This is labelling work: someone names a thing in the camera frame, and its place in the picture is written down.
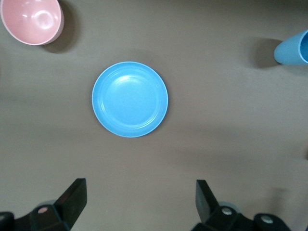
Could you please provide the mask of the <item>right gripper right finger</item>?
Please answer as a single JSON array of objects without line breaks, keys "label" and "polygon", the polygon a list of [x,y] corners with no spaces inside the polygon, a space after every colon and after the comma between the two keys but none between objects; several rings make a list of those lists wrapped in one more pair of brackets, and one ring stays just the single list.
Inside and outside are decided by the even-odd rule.
[{"label": "right gripper right finger", "polygon": [[246,218],[228,205],[220,205],[205,180],[196,181],[195,204],[201,222],[196,231],[289,231],[279,217],[259,213]]}]

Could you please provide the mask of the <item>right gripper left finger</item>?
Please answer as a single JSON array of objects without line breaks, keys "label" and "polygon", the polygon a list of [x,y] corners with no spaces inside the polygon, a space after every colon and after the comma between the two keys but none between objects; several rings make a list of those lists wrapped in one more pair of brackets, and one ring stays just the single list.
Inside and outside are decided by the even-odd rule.
[{"label": "right gripper left finger", "polygon": [[85,178],[76,179],[53,203],[34,208],[15,218],[12,212],[0,213],[2,231],[70,231],[87,204]]}]

